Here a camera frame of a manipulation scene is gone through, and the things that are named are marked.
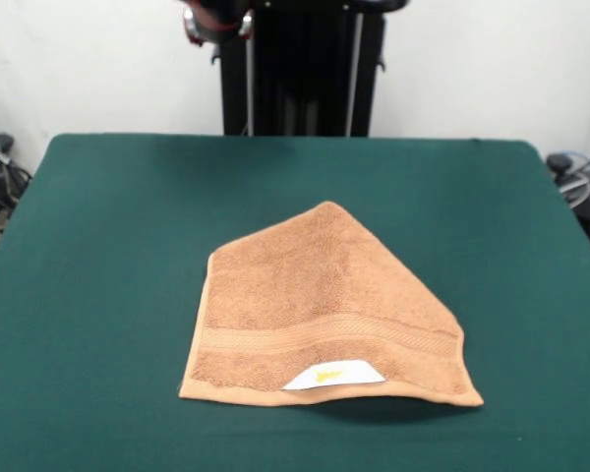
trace folded towel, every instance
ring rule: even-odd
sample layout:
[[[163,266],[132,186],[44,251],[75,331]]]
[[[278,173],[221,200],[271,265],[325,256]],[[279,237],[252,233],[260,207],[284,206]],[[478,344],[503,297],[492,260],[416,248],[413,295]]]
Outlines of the folded towel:
[[[209,257],[179,396],[478,406],[462,349],[454,315],[346,210],[324,203]]]

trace towel label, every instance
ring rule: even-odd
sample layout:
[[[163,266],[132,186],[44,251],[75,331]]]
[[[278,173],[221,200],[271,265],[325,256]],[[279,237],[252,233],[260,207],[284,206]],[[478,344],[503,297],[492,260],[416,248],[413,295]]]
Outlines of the towel label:
[[[377,382],[384,382],[384,377],[366,361],[334,361],[309,367],[289,382],[283,390],[306,390],[318,386]]]

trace green tablecloth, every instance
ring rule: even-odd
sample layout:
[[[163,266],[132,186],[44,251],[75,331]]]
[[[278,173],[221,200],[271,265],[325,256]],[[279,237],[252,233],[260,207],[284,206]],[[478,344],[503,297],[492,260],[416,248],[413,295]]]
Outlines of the green tablecloth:
[[[456,313],[483,408],[177,398],[209,253],[324,200]],[[60,137],[0,246],[0,472],[69,470],[590,470],[590,246],[522,143]]]

